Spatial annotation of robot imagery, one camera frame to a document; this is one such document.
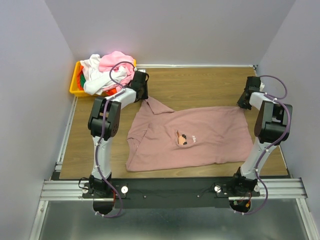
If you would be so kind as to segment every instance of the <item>yellow basket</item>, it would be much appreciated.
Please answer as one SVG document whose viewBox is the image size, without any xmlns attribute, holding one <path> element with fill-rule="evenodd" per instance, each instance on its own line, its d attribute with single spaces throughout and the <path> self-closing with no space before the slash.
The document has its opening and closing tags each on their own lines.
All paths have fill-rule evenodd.
<svg viewBox="0 0 320 240">
<path fill-rule="evenodd" d="M 133 65 L 134 66 L 137 65 L 137 62 L 136 62 L 135 59 L 133 60 Z M 74 67 L 74 71 L 73 71 L 73 75 L 72 75 L 72 80 L 71 80 L 69 91 L 70 91 L 71 94 L 74 94 L 76 97 L 90 97 L 92 95 L 90 95 L 88 93 L 85 93 L 84 90 L 80 90 L 78 88 L 78 85 L 77 85 L 77 73 L 79 73 L 80 67 L 81 67 L 80 61 L 77 61 L 76 64 L 75 64 L 75 67 Z"/>
</svg>

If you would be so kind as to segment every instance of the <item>pink cloth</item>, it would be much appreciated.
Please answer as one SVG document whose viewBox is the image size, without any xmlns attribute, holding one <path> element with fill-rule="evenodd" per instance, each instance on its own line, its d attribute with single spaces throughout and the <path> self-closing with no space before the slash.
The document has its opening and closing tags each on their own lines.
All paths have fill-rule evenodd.
<svg viewBox="0 0 320 240">
<path fill-rule="evenodd" d="M 114 65 L 116 65 L 117 63 L 120 63 L 122 61 L 127 61 L 127 62 L 134 64 L 134 59 L 132 58 L 132 56 L 124 55 L 120 51 L 114 51 L 111 54 L 104 55 L 101 58 L 100 63 L 99 63 L 99 71 L 100 72 L 110 72 L 110 70 L 112 69 L 112 67 Z M 126 74 L 127 74 L 126 78 L 124 78 L 120 83 L 122 85 L 126 85 L 134 78 L 135 71 L 134 71 L 133 66 L 129 63 L 119 64 L 114 70 L 117 71 L 120 66 L 123 66 L 125 68 Z M 117 91 L 119 91 L 121 89 L 121 87 L 119 87 L 117 84 L 114 84 L 112 86 L 104 88 L 103 92 L 106 92 L 106 91 L 114 89 L 114 88 L 116 88 Z"/>
<path fill-rule="evenodd" d="M 178 143 L 177 132 L 185 144 Z M 243 162 L 253 147 L 239 107 L 174 111 L 152 97 L 142 102 L 127 141 L 131 172 Z"/>
</svg>

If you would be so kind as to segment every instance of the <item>white knob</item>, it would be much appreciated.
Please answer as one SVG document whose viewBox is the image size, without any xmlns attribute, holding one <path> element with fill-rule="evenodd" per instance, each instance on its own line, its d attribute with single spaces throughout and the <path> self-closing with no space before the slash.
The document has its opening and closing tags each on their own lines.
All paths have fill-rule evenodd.
<svg viewBox="0 0 320 240">
<path fill-rule="evenodd" d="M 126 194 L 126 193 L 128 192 L 128 187 L 127 187 L 127 186 L 123 186 L 123 187 L 121 188 L 121 192 L 122 192 L 123 194 Z"/>
<path fill-rule="evenodd" d="M 260 191 L 260 187 L 258 185 L 255 185 L 254 191 L 258 193 Z"/>
</svg>

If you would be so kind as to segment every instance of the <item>white wall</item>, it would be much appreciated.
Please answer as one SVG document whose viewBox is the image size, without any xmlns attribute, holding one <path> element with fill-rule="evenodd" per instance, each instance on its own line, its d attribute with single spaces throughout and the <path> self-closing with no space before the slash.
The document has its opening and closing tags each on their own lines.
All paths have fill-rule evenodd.
<svg viewBox="0 0 320 240">
<path fill-rule="evenodd" d="M 286 103 L 293 106 L 292 126 L 281 144 L 288 169 L 302 177 L 309 209 L 320 229 L 320 2 L 297 0 L 272 41 L 259 74 L 283 79 L 288 88 Z M 283 95 L 281 86 L 264 80 L 267 92 Z"/>
<path fill-rule="evenodd" d="M 295 0 L 45 0 L 77 60 L 257 64 Z"/>
<path fill-rule="evenodd" d="M 0 239 L 29 239 L 73 97 L 74 57 L 43 0 L 0 4 Z"/>
</svg>

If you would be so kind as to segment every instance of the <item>wooden surface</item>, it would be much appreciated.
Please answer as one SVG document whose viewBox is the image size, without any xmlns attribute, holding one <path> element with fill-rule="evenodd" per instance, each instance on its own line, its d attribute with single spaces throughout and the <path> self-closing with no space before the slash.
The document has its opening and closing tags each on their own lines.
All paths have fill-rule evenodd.
<svg viewBox="0 0 320 240">
<path fill-rule="evenodd" d="M 252 68 L 154 68 L 147 69 L 149 96 L 176 111 L 199 107 L 235 106 L 244 91 L 247 76 L 254 76 Z M 89 177 L 93 165 L 94 145 L 87 124 L 94 97 L 79 97 L 60 179 Z M 212 164 L 167 170 L 128 172 L 125 163 L 129 155 L 127 134 L 141 103 L 133 103 L 121 111 L 120 128 L 113 139 L 111 169 L 113 178 L 161 178 L 232 176 L 242 162 Z M 245 111 L 252 139 L 258 110 Z M 279 148 L 268 158 L 262 176 L 287 175 Z"/>
</svg>

